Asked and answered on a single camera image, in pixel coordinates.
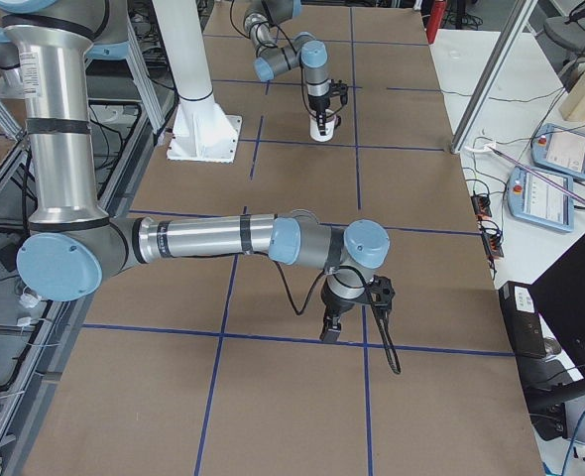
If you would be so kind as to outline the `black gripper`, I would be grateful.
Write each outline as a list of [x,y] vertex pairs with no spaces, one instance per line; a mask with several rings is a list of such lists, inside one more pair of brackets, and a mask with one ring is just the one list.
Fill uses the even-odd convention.
[[309,92],[307,94],[308,109],[312,117],[314,128],[320,129],[320,136],[327,135],[327,110],[330,107],[330,92],[323,94],[314,94]]
[[337,342],[342,329],[340,318],[355,304],[361,303],[362,289],[345,286],[331,275],[326,278],[320,295],[325,310],[319,340]]

